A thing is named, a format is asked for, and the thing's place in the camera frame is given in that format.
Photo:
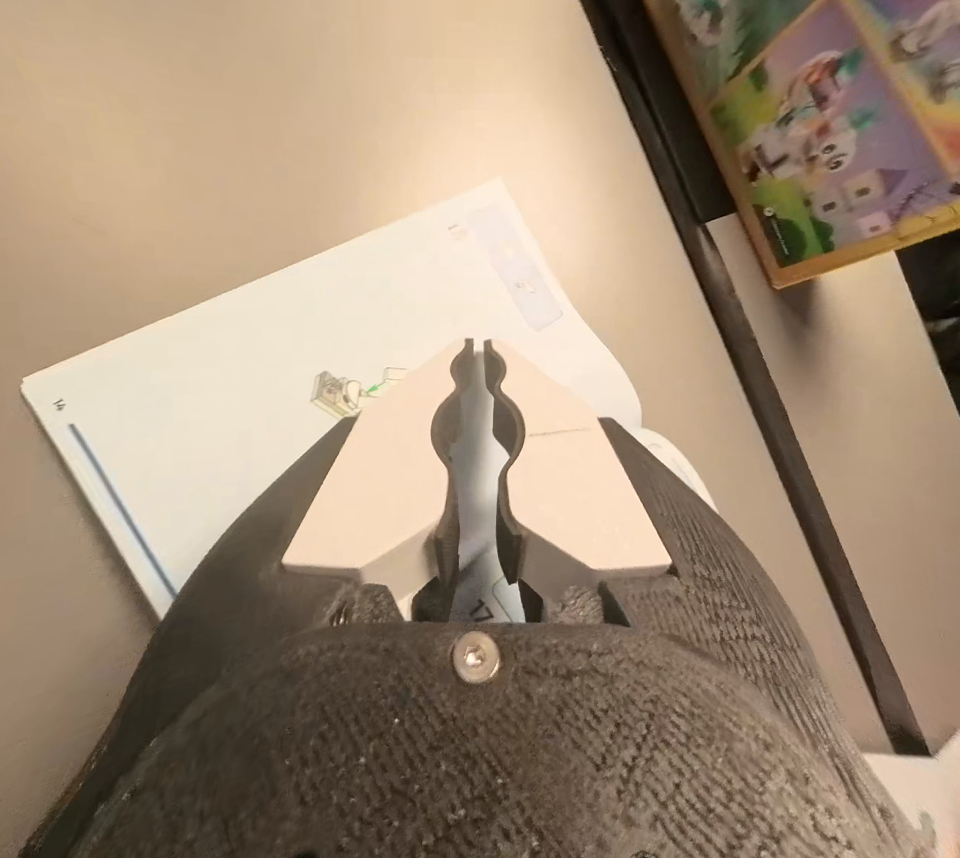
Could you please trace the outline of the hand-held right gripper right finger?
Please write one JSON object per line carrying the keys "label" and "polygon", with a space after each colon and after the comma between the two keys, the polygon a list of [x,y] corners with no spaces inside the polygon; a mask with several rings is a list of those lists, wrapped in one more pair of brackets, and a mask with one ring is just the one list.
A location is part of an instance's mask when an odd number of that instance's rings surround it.
{"label": "hand-held right gripper right finger", "polygon": [[597,588],[672,560],[592,406],[498,339],[484,343],[493,433],[507,452],[496,541],[506,581]]}

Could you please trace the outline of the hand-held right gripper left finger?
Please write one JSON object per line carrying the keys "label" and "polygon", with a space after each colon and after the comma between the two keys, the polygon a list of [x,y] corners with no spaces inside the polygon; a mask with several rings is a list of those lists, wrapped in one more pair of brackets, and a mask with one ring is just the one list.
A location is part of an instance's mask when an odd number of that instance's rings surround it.
{"label": "hand-held right gripper left finger", "polygon": [[451,343],[408,371],[353,420],[283,553],[295,574],[424,592],[450,609],[460,520],[452,447],[472,384],[474,341]]}

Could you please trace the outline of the lego instruction booklet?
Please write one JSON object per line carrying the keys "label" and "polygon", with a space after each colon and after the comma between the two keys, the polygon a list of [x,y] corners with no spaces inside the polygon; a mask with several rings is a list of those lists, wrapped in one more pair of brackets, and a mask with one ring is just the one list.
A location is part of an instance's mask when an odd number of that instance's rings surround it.
{"label": "lego instruction booklet", "polygon": [[234,520],[323,435],[467,338],[454,621],[524,621],[496,557],[507,456],[493,436],[486,339],[617,420],[716,509],[686,456],[642,428],[625,370],[500,181],[37,372],[21,391],[162,618]]}

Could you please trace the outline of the colourful lego set box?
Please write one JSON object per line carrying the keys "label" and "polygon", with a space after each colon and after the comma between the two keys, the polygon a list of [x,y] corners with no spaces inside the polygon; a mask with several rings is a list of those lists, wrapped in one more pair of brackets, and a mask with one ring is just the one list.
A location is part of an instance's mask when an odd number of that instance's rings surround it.
{"label": "colourful lego set box", "polygon": [[958,230],[959,0],[643,0],[772,287]]}

